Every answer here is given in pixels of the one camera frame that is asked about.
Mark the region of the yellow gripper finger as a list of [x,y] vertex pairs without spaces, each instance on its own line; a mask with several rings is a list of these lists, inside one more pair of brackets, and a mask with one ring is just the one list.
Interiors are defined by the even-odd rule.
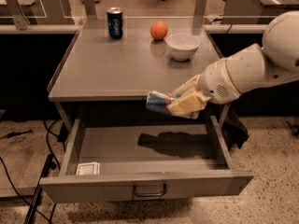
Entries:
[[167,108],[173,115],[183,116],[203,110],[209,100],[201,91],[191,91],[173,100]]
[[173,92],[173,96],[181,96],[183,93],[187,91],[198,91],[199,90],[199,80],[200,80],[200,74],[195,75],[194,77],[190,78],[188,81],[180,85],[178,88],[176,88]]

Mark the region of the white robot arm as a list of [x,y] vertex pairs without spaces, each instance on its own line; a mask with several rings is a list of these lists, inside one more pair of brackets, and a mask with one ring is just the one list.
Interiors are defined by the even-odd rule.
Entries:
[[174,116],[198,112],[207,103],[223,105],[241,94],[299,79],[299,12],[274,18],[253,44],[205,68],[172,92],[167,109]]

